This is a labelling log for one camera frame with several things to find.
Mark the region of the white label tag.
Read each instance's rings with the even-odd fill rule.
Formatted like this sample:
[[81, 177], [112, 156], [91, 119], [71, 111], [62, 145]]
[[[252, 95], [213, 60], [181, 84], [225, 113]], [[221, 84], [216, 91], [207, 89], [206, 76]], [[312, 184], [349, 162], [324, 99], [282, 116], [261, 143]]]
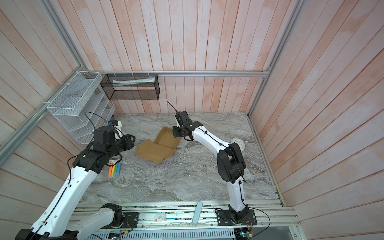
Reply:
[[164, 223], [167, 221], [167, 216], [166, 214], [155, 214], [154, 215], [154, 222], [157, 223]]

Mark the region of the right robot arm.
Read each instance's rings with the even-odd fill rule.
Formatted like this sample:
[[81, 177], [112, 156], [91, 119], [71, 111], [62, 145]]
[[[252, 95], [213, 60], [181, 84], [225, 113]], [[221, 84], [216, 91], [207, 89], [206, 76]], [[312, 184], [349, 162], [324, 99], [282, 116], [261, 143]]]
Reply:
[[240, 224], [249, 212], [243, 184], [246, 163], [240, 146], [216, 137], [203, 124], [192, 121], [186, 111], [177, 111], [175, 118], [177, 121], [177, 125], [173, 126], [175, 138], [183, 137], [187, 141], [197, 141], [217, 155], [218, 173], [227, 183], [230, 196], [229, 216], [233, 223]]

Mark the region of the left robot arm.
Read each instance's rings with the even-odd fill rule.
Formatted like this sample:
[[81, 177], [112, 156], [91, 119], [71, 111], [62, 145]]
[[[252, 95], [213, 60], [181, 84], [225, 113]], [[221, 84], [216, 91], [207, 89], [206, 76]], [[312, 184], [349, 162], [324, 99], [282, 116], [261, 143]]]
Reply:
[[121, 206], [104, 204], [96, 213], [69, 226], [69, 220], [93, 180], [110, 160], [131, 150], [135, 136], [122, 134], [117, 126], [94, 130], [94, 140], [76, 156], [70, 173], [44, 213], [29, 229], [21, 229], [17, 240], [84, 240], [105, 226], [121, 230], [125, 215]]

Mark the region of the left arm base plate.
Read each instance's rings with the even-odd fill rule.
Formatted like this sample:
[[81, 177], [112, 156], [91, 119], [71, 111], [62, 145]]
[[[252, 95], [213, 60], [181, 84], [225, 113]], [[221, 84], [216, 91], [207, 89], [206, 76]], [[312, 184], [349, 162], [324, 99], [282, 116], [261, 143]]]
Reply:
[[99, 208], [100, 210], [112, 210], [114, 212], [113, 220], [109, 225], [103, 227], [107, 228], [130, 228], [135, 229], [138, 225], [139, 213], [138, 212], [127, 212], [123, 210], [123, 207], [117, 204], [107, 203]]

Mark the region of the coloured marker pack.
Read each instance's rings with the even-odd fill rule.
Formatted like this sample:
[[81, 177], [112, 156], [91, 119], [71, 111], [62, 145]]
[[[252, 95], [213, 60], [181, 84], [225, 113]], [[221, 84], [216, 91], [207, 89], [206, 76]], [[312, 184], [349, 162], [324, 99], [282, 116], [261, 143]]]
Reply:
[[113, 160], [109, 163], [109, 165], [111, 165], [111, 167], [109, 167], [108, 173], [109, 179], [118, 178], [121, 172], [121, 162], [119, 162], [118, 160]]

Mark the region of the white round clock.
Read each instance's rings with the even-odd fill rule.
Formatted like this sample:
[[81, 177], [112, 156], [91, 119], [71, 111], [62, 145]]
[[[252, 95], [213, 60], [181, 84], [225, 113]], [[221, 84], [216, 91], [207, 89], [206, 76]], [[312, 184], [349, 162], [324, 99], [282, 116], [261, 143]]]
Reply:
[[236, 143], [239, 147], [241, 152], [243, 152], [246, 148], [246, 143], [242, 139], [239, 138], [232, 138], [231, 139], [231, 144]]

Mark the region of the paper sheet in basket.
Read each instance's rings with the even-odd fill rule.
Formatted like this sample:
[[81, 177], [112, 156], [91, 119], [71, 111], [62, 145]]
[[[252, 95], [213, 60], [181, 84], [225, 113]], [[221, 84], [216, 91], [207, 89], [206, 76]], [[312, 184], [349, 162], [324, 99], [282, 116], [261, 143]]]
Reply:
[[150, 87], [156, 81], [156, 77], [132, 80], [113, 80], [114, 87]]

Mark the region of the black mesh basket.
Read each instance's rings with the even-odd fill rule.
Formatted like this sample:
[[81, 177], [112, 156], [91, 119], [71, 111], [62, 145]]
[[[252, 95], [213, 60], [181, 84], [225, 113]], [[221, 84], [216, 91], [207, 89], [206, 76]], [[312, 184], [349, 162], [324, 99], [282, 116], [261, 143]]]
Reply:
[[111, 101], [158, 100], [161, 92], [156, 74], [106, 74], [101, 87]]

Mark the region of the brown cardboard box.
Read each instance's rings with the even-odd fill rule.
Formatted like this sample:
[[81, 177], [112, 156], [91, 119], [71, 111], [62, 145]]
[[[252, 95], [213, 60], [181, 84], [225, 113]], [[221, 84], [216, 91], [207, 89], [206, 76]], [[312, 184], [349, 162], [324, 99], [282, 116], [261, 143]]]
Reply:
[[139, 144], [135, 149], [135, 155], [139, 158], [161, 163], [169, 159], [177, 151], [181, 138], [175, 138], [173, 130], [163, 127], [154, 142], [147, 139]]

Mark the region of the aluminium front rail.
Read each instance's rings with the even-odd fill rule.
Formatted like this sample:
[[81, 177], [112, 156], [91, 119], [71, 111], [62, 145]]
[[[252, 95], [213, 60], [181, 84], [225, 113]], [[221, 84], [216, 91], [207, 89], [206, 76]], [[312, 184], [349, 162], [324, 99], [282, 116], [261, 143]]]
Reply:
[[[179, 229], [211, 229], [220, 228], [215, 209], [227, 209], [228, 201], [203, 201], [203, 209], [197, 225], [192, 224], [192, 218], [197, 202], [144, 202], [120, 204], [124, 211], [138, 212], [137, 230], [179, 230]], [[300, 226], [298, 214], [293, 207], [284, 207], [280, 200], [248, 200], [251, 208], [255, 209], [257, 225], [253, 230], [262, 230], [268, 224], [271, 227]], [[166, 214], [164, 223], [154, 222], [155, 214]]]

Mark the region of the aluminium wall frame bar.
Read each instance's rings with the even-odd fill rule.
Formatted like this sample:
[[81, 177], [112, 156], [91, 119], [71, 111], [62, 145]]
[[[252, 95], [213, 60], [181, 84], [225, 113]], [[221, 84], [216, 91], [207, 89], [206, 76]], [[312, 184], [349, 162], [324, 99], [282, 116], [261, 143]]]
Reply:
[[150, 76], [158, 77], [267, 77], [269, 71], [84, 71], [87, 74], [100, 73], [118, 75], [126, 74], [129, 76]]

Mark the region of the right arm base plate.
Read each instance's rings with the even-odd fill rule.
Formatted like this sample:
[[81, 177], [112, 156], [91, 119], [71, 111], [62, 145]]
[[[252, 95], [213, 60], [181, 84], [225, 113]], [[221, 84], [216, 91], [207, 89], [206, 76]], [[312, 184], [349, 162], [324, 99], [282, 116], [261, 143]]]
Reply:
[[217, 222], [219, 226], [256, 226], [257, 219], [255, 212], [245, 207], [242, 211], [236, 212], [232, 208], [223, 210], [220, 208], [215, 209]]

